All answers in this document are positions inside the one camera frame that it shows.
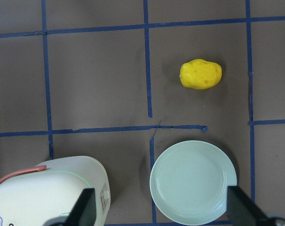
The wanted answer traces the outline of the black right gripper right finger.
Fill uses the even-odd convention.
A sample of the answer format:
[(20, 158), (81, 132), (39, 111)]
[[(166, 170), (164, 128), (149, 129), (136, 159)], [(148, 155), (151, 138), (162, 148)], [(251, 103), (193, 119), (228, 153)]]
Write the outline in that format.
[(227, 216), (233, 226), (271, 226), (266, 214), (239, 186), (227, 188)]

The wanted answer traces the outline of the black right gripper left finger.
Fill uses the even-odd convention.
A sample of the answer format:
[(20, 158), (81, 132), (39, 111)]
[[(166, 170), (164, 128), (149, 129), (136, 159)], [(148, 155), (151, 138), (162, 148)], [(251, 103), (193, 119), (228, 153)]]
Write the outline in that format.
[(71, 213), (69, 214), (67, 226), (93, 226), (96, 221), (95, 189), (86, 188), (80, 194)]

